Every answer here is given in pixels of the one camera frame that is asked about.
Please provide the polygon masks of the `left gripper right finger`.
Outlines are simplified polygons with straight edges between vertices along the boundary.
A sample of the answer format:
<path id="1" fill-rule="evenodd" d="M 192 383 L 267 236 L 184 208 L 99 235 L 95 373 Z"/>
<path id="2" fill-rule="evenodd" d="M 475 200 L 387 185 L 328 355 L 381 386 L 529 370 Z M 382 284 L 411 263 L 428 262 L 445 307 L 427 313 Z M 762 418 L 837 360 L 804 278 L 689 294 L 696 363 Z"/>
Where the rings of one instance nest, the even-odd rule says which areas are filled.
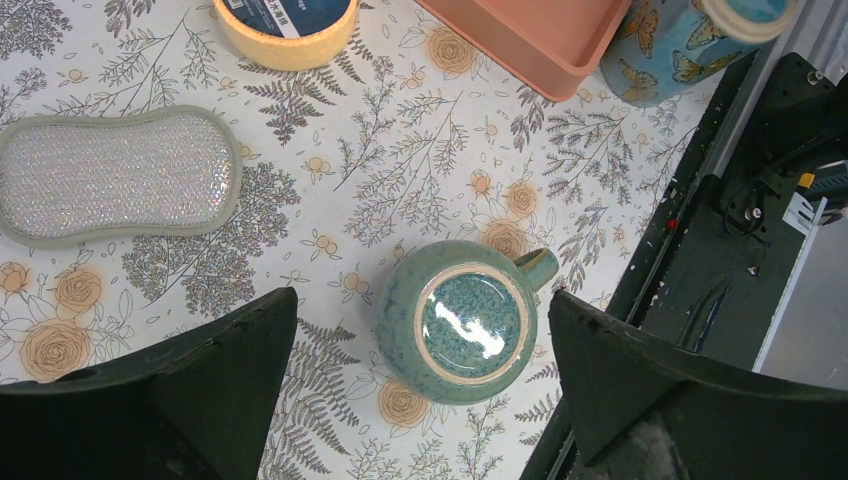
<path id="1" fill-rule="evenodd" d="M 847 394 L 751 372 L 566 291 L 549 326 L 584 470 L 606 479 L 843 479 Z"/>

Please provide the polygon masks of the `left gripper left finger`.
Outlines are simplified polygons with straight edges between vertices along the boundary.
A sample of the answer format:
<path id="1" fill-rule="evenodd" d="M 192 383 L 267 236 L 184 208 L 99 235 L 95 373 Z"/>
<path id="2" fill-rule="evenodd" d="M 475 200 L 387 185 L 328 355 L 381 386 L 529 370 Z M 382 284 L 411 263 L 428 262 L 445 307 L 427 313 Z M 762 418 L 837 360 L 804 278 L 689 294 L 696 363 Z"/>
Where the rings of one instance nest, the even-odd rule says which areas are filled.
<path id="1" fill-rule="evenodd" d="M 5 479 L 253 479 L 298 326 L 276 289 L 50 383 L 1 389 Z"/>

